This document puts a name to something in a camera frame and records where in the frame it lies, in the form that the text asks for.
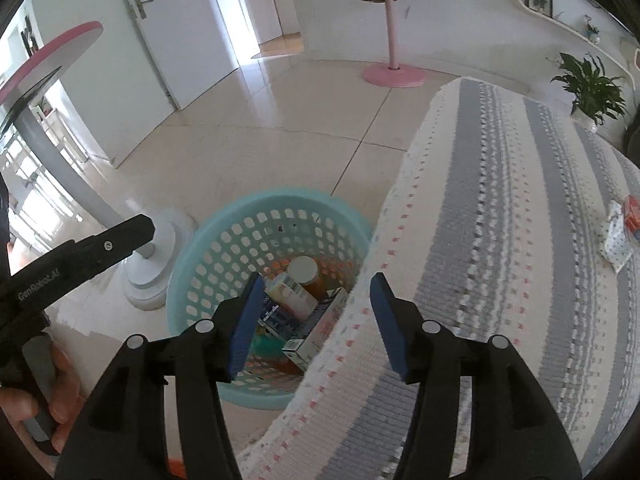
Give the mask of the pink coat rack stand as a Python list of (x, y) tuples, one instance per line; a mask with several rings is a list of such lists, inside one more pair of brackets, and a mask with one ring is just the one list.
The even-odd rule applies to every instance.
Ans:
[(424, 84), (425, 72), (422, 68), (401, 64), (398, 52), (398, 36), (394, 14), (394, 0), (384, 0), (388, 62), (375, 63), (362, 72), (368, 84), (391, 89), (419, 88)]

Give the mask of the white dotted paper bag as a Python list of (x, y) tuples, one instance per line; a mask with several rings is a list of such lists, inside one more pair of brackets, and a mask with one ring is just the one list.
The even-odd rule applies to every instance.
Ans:
[(615, 200), (608, 203), (608, 216), (603, 228), (601, 254), (619, 274), (632, 256), (632, 247), (626, 234), (623, 206)]

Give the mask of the black guitar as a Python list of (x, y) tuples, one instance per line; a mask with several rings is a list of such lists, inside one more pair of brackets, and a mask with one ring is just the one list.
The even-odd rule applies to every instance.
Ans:
[(634, 121), (625, 132), (623, 153), (637, 167), (640, 166), (640, 110), (637, 110)]

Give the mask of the white curved wall shelf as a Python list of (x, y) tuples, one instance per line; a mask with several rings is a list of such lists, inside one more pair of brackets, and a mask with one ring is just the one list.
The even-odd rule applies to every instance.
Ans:
[(607, 50), (603, 50), (597, 44), (593, 44), (585, 35), (583, 35), (581, 32), (578, 32), (577, 29), (574, 29), (573, 27), (570, 27), (570, 25), (564, 24), (563, 22), (558, 21), (555, 18), (549, 18), (547, 15), (544, 15), (544, 14), (538, 12), (538, 11), (535, 11), (535, 10), (529, 8), (528, 6), (526, 6), (526, 4), (524, 3), (523, 0), (514, 0), (514, 1), (515, 1), (515, 4), (522, 11), (524, 11), (526, 13), (529, 13), (529, 14), (532, 14), (533, 16), (536, 16), (537, 18), (541, 18), (543, 21), (551, 23), (551, 24), (555, 25), (556, 27), (559, 27), (560, 29), (565, 30), (569, 34), (571, 34), (571, 35), (575, 36), (576, 38), (578, 38), (579, 40), (582, 40), (582, 42), (584, 42), (585, 44), (588, 44), (588, 46), (590, 48), (593, 48), (594, 50), (598, 51), (600, 54), (602, 54), (605, 58), (607, 58), (611, 63), (613, 63), (623, 73), (624, 77), (629, 81), (632, 90), (634, 90), (634, 91), (637, 90), (636, 80), (634, 79), (634, 73), (631, 72), (630, 70), (628, 70), (626, 63), (620, 62), (615, 56), (610, 55)]

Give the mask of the green potted plant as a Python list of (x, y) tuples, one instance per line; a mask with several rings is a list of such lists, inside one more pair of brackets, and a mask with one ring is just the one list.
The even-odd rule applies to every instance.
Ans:
[(621, 76), (609, 77), (600, 56), (587, 53), (581, 60), (566, 52), (559, 54), (558, 70), (551, 81), (574, 96), (572, 112), (582, 112), (596, 126), (606, 118), (618, 119), (627, 114)]

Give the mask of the framed butterfly picture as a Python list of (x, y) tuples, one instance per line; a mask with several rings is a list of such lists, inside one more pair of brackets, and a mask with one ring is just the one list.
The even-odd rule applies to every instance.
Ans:
[(553, 0), (525, 0), (525, 5), (529, 10), (553, 18)]

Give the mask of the small figurine on shelf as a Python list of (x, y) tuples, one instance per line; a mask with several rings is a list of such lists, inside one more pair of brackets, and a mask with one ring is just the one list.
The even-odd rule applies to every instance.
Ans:
[(600, 44), (600, 41), (601, 41), (600, 29), (598, 29), (597, 26), (593, 24), (591, 16), (585, 15), (585, 20), (586, 20), (586, 24), (585, 24), (586, 38), (588, 39), (589, 42), (597, 46), (598, 44)]

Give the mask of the teal plastic waste basket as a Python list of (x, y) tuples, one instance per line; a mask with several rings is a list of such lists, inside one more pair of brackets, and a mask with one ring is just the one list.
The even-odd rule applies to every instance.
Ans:
[(250, 274), (275, 278), (298, 256), (317, 261), (329, 290), (350, 292), (369, 251), (370, 223), (335, 197), (299, 188), (246, 196), (204, 222), (183, 249), (167, 292), (179, 335), (239, 296)]

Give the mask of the white carton box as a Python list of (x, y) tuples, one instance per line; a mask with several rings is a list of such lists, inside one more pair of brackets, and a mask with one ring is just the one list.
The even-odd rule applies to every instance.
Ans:
[(329, 296), (317, 304), (309, 318), (284, 344), (283, 354), (300, 370), (308, 370), (312, 360), (322, 350), (344, 311), (348, 297), (349, 293), (344, 287), (330, 290)]

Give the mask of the colourful snack wrapper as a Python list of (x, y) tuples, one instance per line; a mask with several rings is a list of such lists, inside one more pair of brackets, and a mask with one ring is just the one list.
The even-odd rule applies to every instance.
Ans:
[(628, 195), (623, 203), (624, 223), (629, 233), (640, 240), (640, 203), (637, 197)]

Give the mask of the orange bottle white cap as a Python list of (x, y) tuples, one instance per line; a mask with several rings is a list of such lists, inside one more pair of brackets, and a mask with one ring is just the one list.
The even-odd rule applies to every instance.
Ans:
[(324, 284), (320, 266), (314, 258), (309, 256), (298, 256), (291, 260), (286, 268), (286, 272), (292, 280), (306, 289), (318, 301), (328, 296), (326, 285)]

